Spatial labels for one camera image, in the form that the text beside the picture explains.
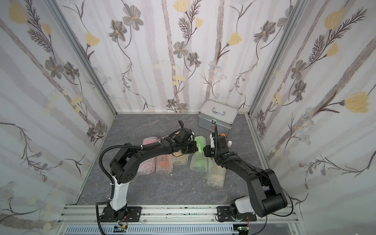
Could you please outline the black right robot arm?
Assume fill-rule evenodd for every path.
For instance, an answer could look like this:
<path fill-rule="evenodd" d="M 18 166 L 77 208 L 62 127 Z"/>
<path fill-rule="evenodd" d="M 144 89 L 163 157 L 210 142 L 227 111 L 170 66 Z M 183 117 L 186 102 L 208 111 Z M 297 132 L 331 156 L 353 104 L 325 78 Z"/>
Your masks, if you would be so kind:
<path fill-rule="evenodd" d="M 210 140 L 211 143 L 204 147 L 205 156 L 246 182 L 250 205 L 258 216 L 265 217 L 287 207 L 284 190 L 273 170 L 256 167 L 231 152 L 224 136 L 211 133 Z"/>

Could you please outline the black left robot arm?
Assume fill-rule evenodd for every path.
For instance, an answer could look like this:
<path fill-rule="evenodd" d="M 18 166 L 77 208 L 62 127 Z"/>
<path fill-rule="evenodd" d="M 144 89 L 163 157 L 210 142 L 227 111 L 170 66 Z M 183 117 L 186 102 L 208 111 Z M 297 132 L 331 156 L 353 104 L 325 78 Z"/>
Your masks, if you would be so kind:
<path fill-rule="evenodd" d="M 119 151 L 110 162 L 109 173 L 112 186 L 109 204 L 114 211 L 119 211 L 127 205 L 129 183 L 136 177 L 141 163 L 179 151 L 182 154 L 198 151 L 194 133 L 185 127 L 155 143 L 140 146 L 127 143 L 117 148 Z"/>

